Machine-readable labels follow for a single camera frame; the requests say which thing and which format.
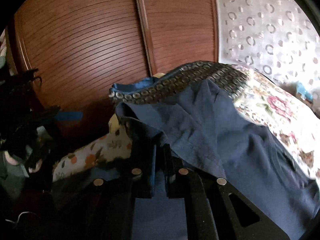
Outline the brown louvered wardrobe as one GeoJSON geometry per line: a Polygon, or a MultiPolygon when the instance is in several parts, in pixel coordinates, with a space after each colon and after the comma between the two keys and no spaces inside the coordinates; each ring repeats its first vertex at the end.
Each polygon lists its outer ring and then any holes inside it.
{"type": "Polygon", "coordinates": [[[61,129],[108,121],[108,92],[218,59],[216,0],[16,0],[6,37],[16,69],[35,70],[36,102],[61,129]]]}

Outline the circle patterned sheer curtain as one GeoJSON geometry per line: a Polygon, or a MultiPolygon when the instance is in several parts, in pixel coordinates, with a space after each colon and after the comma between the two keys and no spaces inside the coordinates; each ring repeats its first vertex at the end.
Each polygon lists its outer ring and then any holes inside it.
{"type": "Polygon", "coordinates": [[[219,61],[254,68],[319,100],[319,35],[294,0],[216,0],[219,61]]]}

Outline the floral quilt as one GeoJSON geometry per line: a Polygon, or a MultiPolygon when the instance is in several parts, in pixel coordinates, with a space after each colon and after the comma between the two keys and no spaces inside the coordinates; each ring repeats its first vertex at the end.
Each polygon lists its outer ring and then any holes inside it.
{"type": "Polygon", "coordinates": [[[241,65],[234,68],[248,78],[242,96],[234,102],[237,111],[248,121],[268,127],[303,172],[319,182],[319,118],[259,72],[241,65]]]}

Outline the orange fruit print bedsheet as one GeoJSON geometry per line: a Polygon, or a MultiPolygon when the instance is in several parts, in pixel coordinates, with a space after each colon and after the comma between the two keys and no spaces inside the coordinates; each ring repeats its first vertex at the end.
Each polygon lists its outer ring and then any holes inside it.
{"type": "Polygon", "coordinates": [[[131,148],[132,140],[125,127],[120,126],[115,132],[108,133],[57,162],[53,169],[53,182],[84,172],[104,161],[129,158],[131,148]]]}

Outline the tissue box with blue bag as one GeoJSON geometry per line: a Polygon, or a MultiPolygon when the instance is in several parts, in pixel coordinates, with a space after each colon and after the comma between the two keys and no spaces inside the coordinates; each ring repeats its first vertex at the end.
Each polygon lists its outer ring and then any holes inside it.
{"type": "Polygon", "coordinates": [[[312,94],[300,82],[296,84],[296,98],[307,105],[313,104],[312,94]]]}

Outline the navy printed t-shirt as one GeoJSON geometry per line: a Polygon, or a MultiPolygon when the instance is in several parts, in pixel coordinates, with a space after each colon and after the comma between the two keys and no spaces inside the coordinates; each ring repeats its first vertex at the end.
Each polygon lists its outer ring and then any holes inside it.
{"type": "Polygon", "coordinates": [[[265,126],[245,120],[231,98],[203,80],[160,103],[121,102],[116,115],[132,135],[146,135],[190,166],[226,178],[291,239],[319,211],[319,187],[265,126]]]}

